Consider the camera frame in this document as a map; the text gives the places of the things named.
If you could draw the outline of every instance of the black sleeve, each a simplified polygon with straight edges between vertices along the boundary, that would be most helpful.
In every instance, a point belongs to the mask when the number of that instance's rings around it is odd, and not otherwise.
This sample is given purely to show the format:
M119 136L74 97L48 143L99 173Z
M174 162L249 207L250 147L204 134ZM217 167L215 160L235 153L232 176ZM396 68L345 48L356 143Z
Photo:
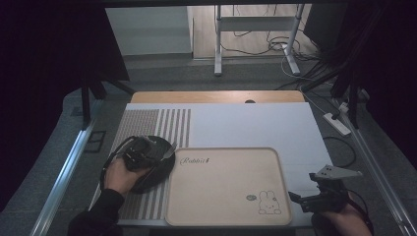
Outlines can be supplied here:
M67 235L123 235L117 220L119 208L124 202L123 196L116 191L103 190L91 210L81 212L71 220Z

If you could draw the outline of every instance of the cartoon rabbit logo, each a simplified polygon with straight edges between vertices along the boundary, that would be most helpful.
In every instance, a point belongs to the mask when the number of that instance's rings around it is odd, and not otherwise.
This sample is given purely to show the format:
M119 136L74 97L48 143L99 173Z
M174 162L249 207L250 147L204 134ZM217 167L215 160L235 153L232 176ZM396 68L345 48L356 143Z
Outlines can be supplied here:
M281 214L278 200L273 191L261 191L260 199L260 214Z

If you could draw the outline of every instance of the gray stripe pattern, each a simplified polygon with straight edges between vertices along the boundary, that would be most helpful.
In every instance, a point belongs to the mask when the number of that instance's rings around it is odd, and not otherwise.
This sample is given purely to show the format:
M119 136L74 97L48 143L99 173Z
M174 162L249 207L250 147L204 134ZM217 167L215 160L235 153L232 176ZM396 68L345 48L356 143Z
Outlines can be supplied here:
M191 109L126 110L112 150L130 136L156 135L179 148L189 146ZM168 180L149 192L129 194L120 209L120 219L164 219Z

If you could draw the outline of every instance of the power strip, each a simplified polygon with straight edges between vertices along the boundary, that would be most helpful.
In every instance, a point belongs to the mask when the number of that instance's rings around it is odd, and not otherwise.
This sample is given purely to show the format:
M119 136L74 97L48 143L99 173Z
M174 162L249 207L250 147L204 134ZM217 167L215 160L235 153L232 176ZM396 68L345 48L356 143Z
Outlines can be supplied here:
M337 119L331 119L331 116L333 116L331 113L328 113L326 115L324 115L323 117L325 118L325 120L328 121L329 124L331 124L334 129L336 129L336 131L341 135L341 136L348 136L350 135L350 130L347 129L346 126L343 125L343 123L341 123L339 120Z

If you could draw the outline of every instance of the wooden tray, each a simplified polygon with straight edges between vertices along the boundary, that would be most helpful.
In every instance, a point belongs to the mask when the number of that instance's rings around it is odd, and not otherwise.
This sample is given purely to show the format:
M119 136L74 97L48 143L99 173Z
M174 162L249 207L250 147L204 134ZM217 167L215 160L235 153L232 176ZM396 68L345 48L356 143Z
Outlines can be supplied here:
M179 148L166 221L175 226L286 225L291 210L273 148Z

